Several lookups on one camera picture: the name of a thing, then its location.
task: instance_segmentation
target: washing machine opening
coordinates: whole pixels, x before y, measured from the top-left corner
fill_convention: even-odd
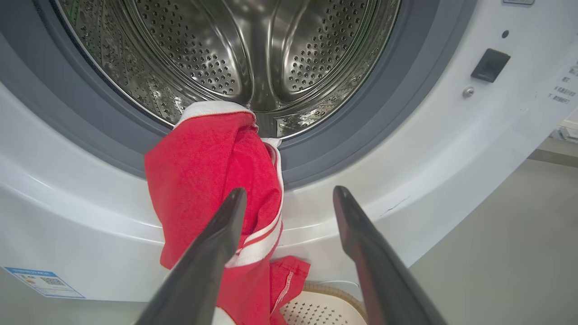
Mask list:
[[[380,57],[398,0],[58,0],[93,67],[126,100],[172,127],[189,104],[234,101],[260,135],[322,122]]]

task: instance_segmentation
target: beige laundry basket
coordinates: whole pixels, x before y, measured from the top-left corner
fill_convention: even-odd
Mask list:
[[[345,291],[306,283],[281,314],[288,325],[367,325],[361,301]]]

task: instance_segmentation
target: red cloth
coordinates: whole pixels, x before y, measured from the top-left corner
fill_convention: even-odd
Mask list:
[[[309,264],[270,263],[282,230],[283,180],[275,139],[261,140],[255,115],[230,102],[197,102],[145,158],[163,225],[161,264],[171,269],[229,192],[247,191],[239,249],[227,263],[217,307],[236,324],[286,324],[279,308],[302,290]]]

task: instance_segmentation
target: washing machine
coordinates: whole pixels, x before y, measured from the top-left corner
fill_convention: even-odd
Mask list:
[[[148,301],[167,270],[143,155],[190,103],[227,100],[283,141],[274,257],[361,297],[333,187],[412,265],[578,106],[577,12],[573,0],[6,2],[0,266],[47,297]]]

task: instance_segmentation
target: white washing machine panel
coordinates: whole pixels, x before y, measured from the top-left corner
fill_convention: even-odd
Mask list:
[[[287,192],[275,255],[311,262],[310,280],[357,282],[332,206],[333,187],[344,185],[413,264],[578,105],[552,95],[578,64],[576,12],[572,0],[479,1],[446,71],[391,136],[345,170]],[[512,57],[494,83],[470,77],[487,48]],[[475,94],[464,98],[467,86]],[[578,81],[567,88],[578,93]],[[54,272],[88,299],[147,301],[166,270],[146,182],[82,151],[4,86],[0,102],[0,266]]]

